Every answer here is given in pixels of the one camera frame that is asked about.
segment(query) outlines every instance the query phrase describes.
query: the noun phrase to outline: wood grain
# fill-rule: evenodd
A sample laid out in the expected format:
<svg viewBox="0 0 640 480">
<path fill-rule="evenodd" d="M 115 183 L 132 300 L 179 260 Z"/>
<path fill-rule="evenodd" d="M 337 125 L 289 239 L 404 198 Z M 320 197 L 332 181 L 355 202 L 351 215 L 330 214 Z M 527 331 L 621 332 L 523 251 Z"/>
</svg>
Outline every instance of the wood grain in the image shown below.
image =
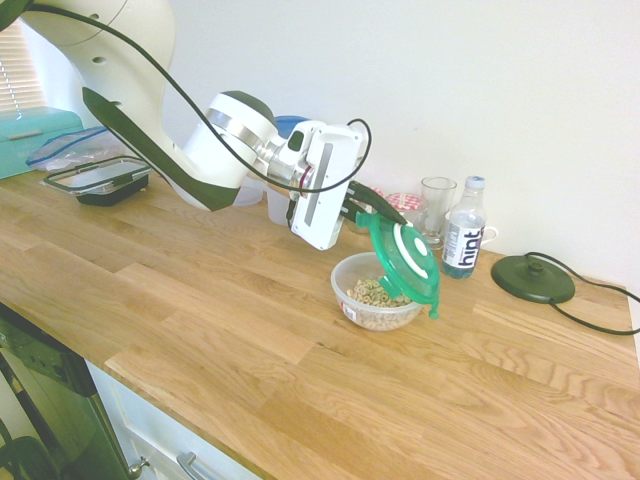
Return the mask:
<svg viewBox="0 0 640 480">
<path fill-rule="evenodd" d="M 491 280 L 442 279 L 441 318 L 365 331 L 329 284 L 371 250 L 319 252 L 266 206 L 203 212 L 158 177 L 110 208 L 34 172 L 0 180 L 0 301 L 263 478 L 640 478 L 632 338 Z M 630 327 L 577 283 L 565 308 Z"/>
</svg>

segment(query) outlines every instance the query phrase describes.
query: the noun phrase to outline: white mug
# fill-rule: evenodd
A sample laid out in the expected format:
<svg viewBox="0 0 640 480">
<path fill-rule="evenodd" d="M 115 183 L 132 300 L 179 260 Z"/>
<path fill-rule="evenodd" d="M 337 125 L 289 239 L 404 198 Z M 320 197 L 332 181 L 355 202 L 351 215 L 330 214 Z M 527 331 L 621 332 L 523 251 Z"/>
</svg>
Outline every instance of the white mug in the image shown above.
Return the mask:
<svg viewBox="0 0 640 480">
<path fill-rule="evenodd" d="M 449 231 L 449 214 L 450 213 L 451 212 L 447 212 L 447 214 L 444 216 L 444 225 L 442 226 L 442 231 L 445 233 L 445 237 L 447 235 L 447 232 Z M 487 232 L 491 232 L 492 235 L 487 237 Z M 484 234 L 482 235 L 482 242 L 480 243 L 480 245 L 483 246 L 489 242 L 493 242 L 496 238 L 498 238 L 499 234 L 500 232 L 496 227 L 485 225 Z"/>
</svg>

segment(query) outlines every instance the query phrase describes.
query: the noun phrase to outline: black cable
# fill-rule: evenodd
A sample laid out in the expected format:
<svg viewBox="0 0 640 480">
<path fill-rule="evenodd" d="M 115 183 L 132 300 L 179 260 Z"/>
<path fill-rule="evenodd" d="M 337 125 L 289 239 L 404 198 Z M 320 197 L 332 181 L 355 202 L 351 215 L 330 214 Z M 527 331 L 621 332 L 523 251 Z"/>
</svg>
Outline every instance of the black cable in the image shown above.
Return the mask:
<svg viewBox="0 0 640 480">
<path fill-rule="evenodd" d="M 291 228 L 291 221 L 293 220 L 293 213 L 296 209 L 296 202 L 294 200 L 289 200 L 289 206 L 287 207 L 287 214 L 285 218 L 287 219 L 287 225 Z"/>
<path fill-rule="evenodd" d="M 112 27 L 110 27 L 108 25 L 105 25 L 105 24 L 103 24 L 101 22 L 98 22 L 97 20 L 94 20 L 94 19 L 89 18 L 89 17 L 85 17 L 83 15 L 79 15 L 79 14 L 77 14 L 75 12 L 70 12 L 68 10 L 64 10 L 62 8 L 52 7 L 52 6 L 49 6 L 49 5 L 32 5 L 29 10 L 33 11 L 33 12 L 52 13 L 52 14 L 55 14 L 55 15 L 60 15 L 60 16 L 63 16 L 63 17 L 71 18 L 71 19 L 77 20 L 79 22 L 87 23 L 87 24 L 89 24 L 89 25 L 91 25 L 93 27 L 96 27 L 96 28 L 99 28 L 101 30 L 104 30 L 105 32 L 107 32 L 107 33 L 119 38 L 120 40 L 125 42 L 127 45 L 132 47 L 140 55 L 142 55 L 145 58 L 145 60 L 147 60 L 151 65 L 153 65 L 153 67 L 158 72 L 160 72 L 160 74 L 169 82 L 169 84 L 176 90 L 176 92 L 178 92 L 178 94 L 182 97 L 182 99 L 189 104 L 189 106 L 191 107 L 191 109 L 194 112 L 196 112 L 196 114 L 198 115 L 200 120 L 202 120 L 202 122 L 207 126 L 207 128 L 211 131 L 211 133 L 213 133 L 213 136 L 216 137 L 216 139 L 220 143 L 222 143 L 222 145 L 224 145 L 224 147 L 229 151 L 229 153 L 231 153 L 236 160 L 238 160 L 240 163 L 242 163 L 242 165 L 244 165 L 247 169 L 249 169 L 254 175 L 258 176 L 259 178 L 261 178 L 262 180 L 264 180 L 267 183 L 270 183 L 270 184 L 275 185 L 277 187 L 284 188 L 284 189 L 289 190 L 289 191 L 298 192 L 298 193 L 322 193 L 322 192 L 327 192 L 329 190 L 333 190 L 336 187 L 339 187 L 343 183 L 348 182 L 353 177 L 355 177 L 355 175 L 358 173 L 358 171 L 360 171 L 360 169 L 364 165 L 364 162 L 367 160 L 367 157 L 369 156 L 369 150 L 371 148 L 371 141 L 372 141 L 371 129 L 369 128 L 369 125 L 367 124 L 367 122 L 365 122 L 361 118 L 355 118 L 355 119 L 351 120 L 350 122 L 348 122 L 347 125 L 351 126 L 354 123 L 362 124 L 364 126 L 365 130 L 367 131 L 368 139 L 367 139 L 367 147 L 365 149 L 364 155 L 362 156 L 362 160 L 360 160 L 360 163 L 358 164 L 358 166 L 348 176 L 344 177 L 342 180 L 340 180 L 339 182 L 334 183 L 333 185 L 329 185 L 328 187 L 322 187 L 322 188 L 292 187 L 290 185 L 286 185 L 284 183 L 277 182 L 277 181 L 267 177 L 266 175 L 264 175 L 262 172 L 260 172 L 258 169 L 256 169 L 253 165 L 251 165 L 250 163 L 245 161 L 240 155 L 238 155 L 238 153 L 216 131 L 216 129 L 213 127 L 213 125 L 211 125 L 211 122 L 209 122 L 209 119 L 206 117 L 206 115 L 204 115 L 200 111 L 200 109 L 195 104 L 195 102 L 191 99 L 191 97 L 189 97 L 189 95 L 187 95 L 187 93 L 180 87 L 180 85 L 178 85 L 178 83 L 173 79 L 173 77 L 169 74 L 169 72 L 167 72 L 162 67 L 162 65 L 160 65 L 144 48 L 142 48 L 140 45 L 138 45 L 135 41 L 131 40 L 129 37 L 127 37 L 123 33 L 120 33 L 118 30 L 116 30 L 116 29 L 114 29 L 114 28 L 112 28 Z"/>
<path fill-rule="evenodd" d="M 562 263 L 560 260 L 556 260 L 555 258 L 553 258 L 551 255 L 547 255 L 545 253 L 539 253 L 539 252 L 529 252 L 529 253 L 525 253 L 524 256 L 525 257 L 540 257 L 540 258 L 544 258 L 545 260 L 548 260 L 548 261 L 550 261 L 552 263 L 555 263 L 556 265 L 564 268 L 566 271 L 571 273 L 573 276 L 575 276 L 579 280 L 582 280 L 585 283 L 588 283 L 589 285 L 594 285 L 596 287 L 601 287 L 601 288 L 607 288 L 609 290 L 615 290 L 616 292 L 623 293 L 626 296 L 628 296 L 628 297 L 632 298 L 633 300 L 635 300 L 636 302 L 640 303 L 640 298 L 637 295 L 634 295 L 633 293 L 628 292 L 624 288 L 617 287 L 615 285 L 608 285 L 606 283 L 597 283 L 597 282 L 593 282 L 591 280 L 588 280 L 588 279 L 584 278 L 582 275 L 579 275 L 578 273 L 576 273 L 574 270 L 569 268 L 567 265 Z M 574 322 L 579 323 L 580 325 L 583 325 L 585 327 L 591 328 L 593 330 L 597 330 L 598 332 L 608 333 L 609 335 L 620 335 L 620 336 L 629 336 L 629 335 L 635 335 L 636 333 L 640 333 L 640 328 L 637 328 L 636 330 L 611 330 L 609 328 L 600 327 L 598 325 L 594 325 L 593 323 L 589 323 L 589 322 L 587 322 L 585 320 L 581 320 L 578 317 L 575 317 L 575 316 L 571 315 L 570 313 L 562 310 L 558 306 L 558 304 L 556 303 L 556 301 L 553 298 L 549 299 L 549 305 L 551 305 L 556 311 L 560 312 L 562 315 L 564 315 L 565 317 L 573 320 Z"/>
</svg>

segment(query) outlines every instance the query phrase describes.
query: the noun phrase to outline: blue container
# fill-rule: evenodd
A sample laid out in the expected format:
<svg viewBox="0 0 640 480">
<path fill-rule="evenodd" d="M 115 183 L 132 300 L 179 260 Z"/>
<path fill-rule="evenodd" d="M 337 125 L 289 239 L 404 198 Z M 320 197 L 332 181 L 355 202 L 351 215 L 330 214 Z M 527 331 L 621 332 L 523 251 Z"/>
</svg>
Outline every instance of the blue container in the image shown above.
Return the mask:
<svg viewBox="0 0 640 480">
<path fill-rule="evenodd" d="M 80 117 L 50 107 L 0 114 L 0 178 L 28 172 L 25 161 L 48 140 L 82 130 Z"/>
<path fill-rule="evenodd" d="M 305 120 L 309 120 L 308 118 L 298 117 L 296 115 L 282 115 L 280 117 L 276 117 L 276 126 L 278 128 L 278 135 L 282 138 L 289 138 L 291 132 L 300 122 L 304 122 Z"/>
</svg>

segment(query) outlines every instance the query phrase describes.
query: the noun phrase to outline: window blind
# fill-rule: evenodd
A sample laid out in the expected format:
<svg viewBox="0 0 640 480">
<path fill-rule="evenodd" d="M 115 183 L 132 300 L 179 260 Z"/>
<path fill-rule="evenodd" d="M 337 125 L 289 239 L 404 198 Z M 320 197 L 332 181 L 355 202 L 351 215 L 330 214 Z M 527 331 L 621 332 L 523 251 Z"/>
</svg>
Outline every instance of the window blind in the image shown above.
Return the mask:
<svg viewBox="0 0 640 480">
<path fill-rule="evenodd" d="M 42 107 L 46 100 L 20 20 L 0 32 L 0 113 Z"/>
</svg>

